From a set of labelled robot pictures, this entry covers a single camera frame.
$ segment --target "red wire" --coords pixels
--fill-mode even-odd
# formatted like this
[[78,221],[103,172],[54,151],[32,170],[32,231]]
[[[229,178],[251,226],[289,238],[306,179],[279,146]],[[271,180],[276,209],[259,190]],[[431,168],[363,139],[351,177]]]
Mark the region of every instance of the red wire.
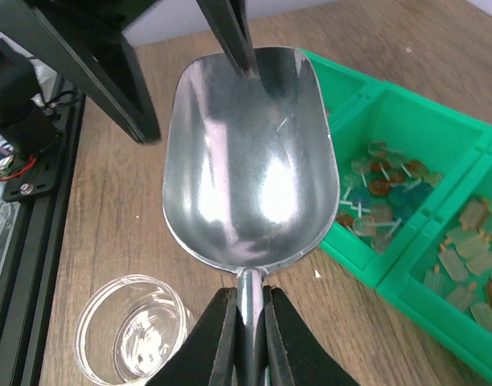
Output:
[[31,155],[30,158],[28,159],[28,165],[23,167],[21,171],[17,172],[15,175],[9,175],[7,177],[0,178],[0,183],[2,183],[3,181],[8,181],[9,179],[16,179],[20,175],[25,174],[35,165],[36,162],[37,162],[37,158]]

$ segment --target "orange candy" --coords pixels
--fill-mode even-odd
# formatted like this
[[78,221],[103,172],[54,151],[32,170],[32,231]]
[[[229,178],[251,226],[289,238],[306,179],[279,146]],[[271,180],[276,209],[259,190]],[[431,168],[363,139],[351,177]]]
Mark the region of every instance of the orange candy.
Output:
[[407,180],[407,175],[401,170],[390,170],[387,172],[390,183],[404,183]]
[[411,162],[406,163],[405,167],[415,179],[420,179],[428,173],[428,167],[417,159],[413,159]]
[[391,193],[391,183],[384,177],[379,177],[377,179],[372,179],[367,184],[367,189],[372,195],[385,197]]
[[341,224],[344,228],[351,228],[353,225],[353,216],[347,211],[340,211],[335,217],[335,221]]
[[380,158],[380,157],[373,157],[370,161],[369,164],[371,165],[371,171],[374,171],[375,173],[379,173],[382,171],[382,167],[385,170],[389,170],[391,168],[391,164],[389,161],[385,158]]

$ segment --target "lollipop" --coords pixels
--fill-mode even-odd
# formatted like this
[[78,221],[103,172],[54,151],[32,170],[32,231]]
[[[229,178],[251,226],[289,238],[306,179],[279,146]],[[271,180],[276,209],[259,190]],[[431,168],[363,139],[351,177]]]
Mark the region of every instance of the lollipop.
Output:
[[392,208],[385,203],[371,205],[371,216],[377,223],[385,223],[392,220]]
[[387,172],[387,175],[391,184],[404,183],[407,180],[407,176],[401,170],[392,169]]
[[366,175],[371,171],[371,166],[366,158],[357,158],[351,161],[351,169],[362,177],[364,187],[367,187]]
[[418,187],[423,182],[423,179],[417,179],[405,188],[405,191],[411,191],[415,187]]
[[362,179],[358,175],[354,175],[353,173],[349,173],[342,177],[342,185],[346,187],[346,192],[342,197],[343,200],[347,200],[348,196],[351,193],[351,189],[355,189],[356,187],[360,187],[362,184]]
[[414,215],[414,209],[408,205],[402,205],[394,208],[394,218],[408,221]]
[[395,223],[394,225],[392,226],[392,228],[389,230],[389,232],[387,232],[387,235],[386,237],[392,237],[392,234],[394,232],[396,232],[396,230],[398,229],[398,227],[401,225],[401,218],[399,218]]
[[392,242],[392,235],[385,231],[378,231],[371,239],[371,247],[378,253],[385,252],[389,244]]
[[426,175],[423,176],[423,181],[425,181],[426,183],[429,183],[433,187],[436,187],[437,185],[439,185],[441,183],[441,181],[444,177],[445,176],[442,173],[438,173],[438,172],[427,173]]
[[386,169],[389,169],[391,165],[389,165],[387,159],[380,158],[380,157],[373,157],[369,161],[369,164],[371,166],[371,171],[374,171],[375,173],[379,173],[381,171],[385,179],[389,180],[389,175],[387,174]]
[[335,221],[341,224],[344,228],[351,228],[353,225],[353,217],[347,211],[339,211],[335,216]]
[[371,195],[365,188],[356,187],[350,193],[350,201],[357,207],[356,210],[359,217],[362,217],[363,207],[369,206]]
[[352,228],[357,236],[374,236],[376,234],[376,222],[371,216],[355,219]]
[[428,173],[428,168],[417,159],[408,162],[405,167],[414,179],[422,179]]
[[368,185],[369,192],[377,197],[385,197],[391,193],[391,184],[383,178],[372,179]]
[[389,202],[396,207],[400,207],[408,203],[411,199],[411,195],[406,191],[404,186],[393,187],[391,193],[389,193]]
[[384,141],[373,141],[367,145],[367,152],[373,157],[383,157],[387,151],[387,143]]
[[423,203],[433,192],[433,186],[428,183],[422,183],[410,192],[414,203]]
[[401,169],[408,177],[412,177],[410,171],[408,171],[408,169],[405,167],[405,164],[408,162],[408,160],[403,153],[399,151],[392,151],[385,156],[385,159],[388,160],[393,169]]

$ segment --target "green plastic tray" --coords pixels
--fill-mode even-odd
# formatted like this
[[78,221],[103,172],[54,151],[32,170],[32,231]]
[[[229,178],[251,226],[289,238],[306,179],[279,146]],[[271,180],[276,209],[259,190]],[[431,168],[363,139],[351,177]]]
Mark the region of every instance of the green plastic tray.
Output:
[[[458,226],[457,213],[471,196],[492,199],[492,146],[425,225],[377,290],[492,383],[492,335],[473,320],[469,310],[462,313],[442,298],[456,283],[443,272],[446,283],[442,297],[421,284],[426,271],[438,262],[439,243],[448,230]],[[465,282],[477,282],[477,301],[486,301],[484,285],[490,273],[492,270],[481,277],[470,275]]]
[[329,123],[341,117],[351,106],[356,105],[365,93],[379,81],[341,64],[305,51],[318,76],[323,103],[330,111]]
[[339,224],[326,235],[322,249],[364,284],[375,287],[490,145],[492,126],[387,82],[371,88],[362,99],[331,129],[341,175],[351,171],[352,158],[367,155],[371,141],[385,141],[389,148],[445,175],[383,255]]

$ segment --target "clear glass bowl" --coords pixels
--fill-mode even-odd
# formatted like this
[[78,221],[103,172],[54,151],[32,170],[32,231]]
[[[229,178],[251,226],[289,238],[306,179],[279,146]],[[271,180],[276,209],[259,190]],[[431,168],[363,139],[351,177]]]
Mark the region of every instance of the clear glass bowl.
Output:
[[166,283],[144,275],[120,277],[99,289],[82,311],[76,362],[94,384],[143,385],[182,346],[194,324]]

